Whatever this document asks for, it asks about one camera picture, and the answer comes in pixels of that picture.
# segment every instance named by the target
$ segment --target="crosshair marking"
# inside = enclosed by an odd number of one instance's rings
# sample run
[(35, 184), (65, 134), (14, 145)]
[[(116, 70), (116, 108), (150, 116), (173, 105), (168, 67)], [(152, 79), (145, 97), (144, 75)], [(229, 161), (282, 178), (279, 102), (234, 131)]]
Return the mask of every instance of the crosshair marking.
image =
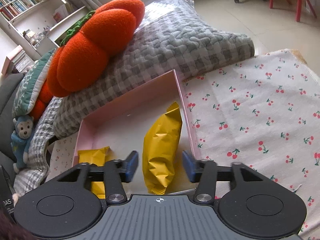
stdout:
[(163, 199), (163, 198), (161, 198), (161, 197), (159, 197), (159, 198), (157, 198), (157, 199), (154, 199), (154, 200), (157, 201), (158, 203), (161, 203), (161, 202), (165, 201), (165, 199)]

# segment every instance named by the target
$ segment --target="dark sofa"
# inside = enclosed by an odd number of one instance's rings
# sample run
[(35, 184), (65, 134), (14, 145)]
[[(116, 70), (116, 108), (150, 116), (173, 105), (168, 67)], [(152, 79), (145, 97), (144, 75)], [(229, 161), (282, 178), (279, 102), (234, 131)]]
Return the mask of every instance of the dark sofa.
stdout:
[(12, 106), (23, 74), (9, 75), (0, 86), (0, 164), (4, 167), (13, 183), (15, 172), (12, 164), (16, 162), (11, 149), (11, 134), (14, 130)]

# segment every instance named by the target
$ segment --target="orange plush pillow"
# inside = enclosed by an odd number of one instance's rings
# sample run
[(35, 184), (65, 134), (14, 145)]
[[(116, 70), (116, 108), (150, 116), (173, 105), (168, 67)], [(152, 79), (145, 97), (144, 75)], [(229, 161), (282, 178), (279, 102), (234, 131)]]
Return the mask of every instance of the orange plush pillow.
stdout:
[(69, 31), (71, 38), (54, 55), (47, 76), (49, 91), (65, 97), (92, 85), (110, 57), (125, 49), (144, 11), (140, 0), (113, 0), (90, 12), (89, 20)]
[(33, 117), (34, 122), (36, 122), (40, 119), (40, 117), (44, 113), (46, 107), (47, 107), (47, 105), (44, 102), (40, 101), (39, 99), (36, 100), (35, 106), (31, 110), (31, 112), (29, 113), (29, 115)]
[(49, 104), (52, 98), (53, 98), (53, 94), (49, 91), (48, 82), (45, 81), (40, 90), (38, 99), (45, 104)]

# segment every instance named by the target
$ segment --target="gray ribbed plate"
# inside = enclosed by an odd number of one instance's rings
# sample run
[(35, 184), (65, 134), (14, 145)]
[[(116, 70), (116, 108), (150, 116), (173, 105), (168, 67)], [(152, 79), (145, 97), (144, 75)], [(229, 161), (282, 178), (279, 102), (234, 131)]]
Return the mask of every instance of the gray ribbed plate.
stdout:
[(196, 205), (186, 195), (133, 195), (128, 203), (107, 208), (95, 226), (70, 239), (252, 240), (225, 226), (211, 207)]

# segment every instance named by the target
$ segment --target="open cardboard box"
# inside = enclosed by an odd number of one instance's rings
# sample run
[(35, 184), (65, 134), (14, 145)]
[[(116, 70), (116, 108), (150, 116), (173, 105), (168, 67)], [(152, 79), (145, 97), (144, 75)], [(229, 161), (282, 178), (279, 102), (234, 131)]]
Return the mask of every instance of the open cardboard box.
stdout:
[(182, 151), (199, 156), (196, 133), (188, 119), (188, 102), (184, 100), (180, 77), (175, 70), (156, 77), (122, 96), (106, 103), (86, 116), (80, 125), (73, 165), (78, 164), (78, 150), (110, 146), (111, 159), (125, 159), (132, 150), (139, 153), (139, 166), (129, 184), (123, 184), (127, 195), (147, 194), (142, 173), (143, 140), (147, 131), (174, 102), (180, 106), (182, 130), (175, 159), (175, 177), (166, 194), (195, 188), (182, 166)]

